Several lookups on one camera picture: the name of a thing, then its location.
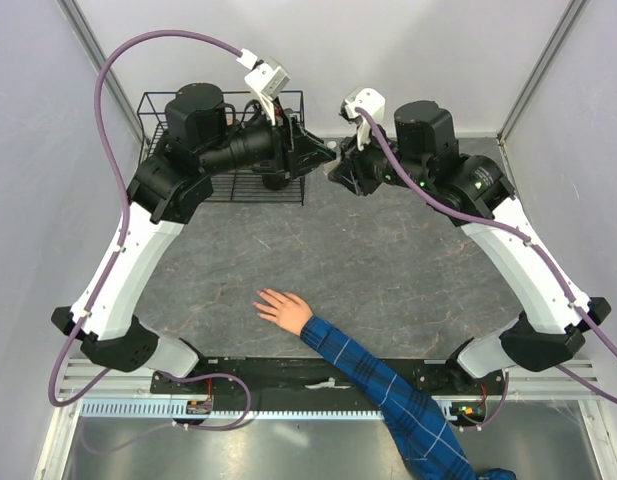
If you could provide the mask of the clear nail polish bottle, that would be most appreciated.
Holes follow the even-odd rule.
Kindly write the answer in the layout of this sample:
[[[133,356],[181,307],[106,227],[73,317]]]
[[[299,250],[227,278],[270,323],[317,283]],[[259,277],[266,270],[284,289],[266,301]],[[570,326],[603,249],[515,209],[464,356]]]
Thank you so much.
[[[324,174],[329,181],[335,182],[337,180],[337,168],[339,165],[339,160],[333,160],[323,165]]]

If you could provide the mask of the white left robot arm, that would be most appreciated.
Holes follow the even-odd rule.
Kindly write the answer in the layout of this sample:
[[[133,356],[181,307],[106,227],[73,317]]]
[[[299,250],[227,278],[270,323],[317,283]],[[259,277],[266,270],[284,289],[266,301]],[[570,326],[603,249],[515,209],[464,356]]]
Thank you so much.
[[[186,393],[206,385],[201,353],[143,325],[135,314],[155,267],[212,195],[213,177],[248,169],[261,175],[265,188],[280,190],[335,158],[278,100],[269,110],[257,100],[250,105],[253,113],[237,119],[221,89],[208,83],[186,85],[166,104],[165,131],[126,191],[129,219],[119,225],[124,243],[107,250],[115,265],[99,265],[79,299],[51,316],[64,335],[76,336],[92,363],[121,372],[167,372]]]

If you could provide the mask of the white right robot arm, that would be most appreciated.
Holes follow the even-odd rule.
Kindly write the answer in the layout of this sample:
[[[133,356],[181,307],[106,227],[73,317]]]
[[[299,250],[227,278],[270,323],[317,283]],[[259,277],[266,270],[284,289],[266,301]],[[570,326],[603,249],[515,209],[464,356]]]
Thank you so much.
[[[498,164],[461,152],[448,110],[426,100],[402,105],[390,141],[379,124],[385,101],[375,91],[367,95],[342,104],[356,133],[342,143],[330,180],[360,196],[382,184],[412,189],[481,248],[522,305],[507,325],[453,353],[448,386],[465,394],[494,371],[541,372],[573,359],[585,333],[609,315],[607,300],[588,296],[557,266]]]

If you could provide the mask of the blue plaid sleeve forearm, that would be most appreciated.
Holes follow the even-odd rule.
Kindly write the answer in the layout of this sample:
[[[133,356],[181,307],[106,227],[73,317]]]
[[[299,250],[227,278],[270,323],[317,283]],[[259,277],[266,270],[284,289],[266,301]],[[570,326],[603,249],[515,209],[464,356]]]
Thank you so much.
[[[328,321],[311,317],[301,340],[342,371],[381,411],[404,460],[419,479],[514,479],[505,469],[475,471],[442,409],[386,363]]]

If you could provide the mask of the person's hand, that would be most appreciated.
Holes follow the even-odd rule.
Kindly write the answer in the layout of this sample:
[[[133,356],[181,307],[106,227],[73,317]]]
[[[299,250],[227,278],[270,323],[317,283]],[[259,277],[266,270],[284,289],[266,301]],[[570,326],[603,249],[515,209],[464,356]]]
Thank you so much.
[[[260,301],[253,303],[257,315],[293,335],[299,336],[313,317],[309,305],[293,293],[264,288],[258,296]]]

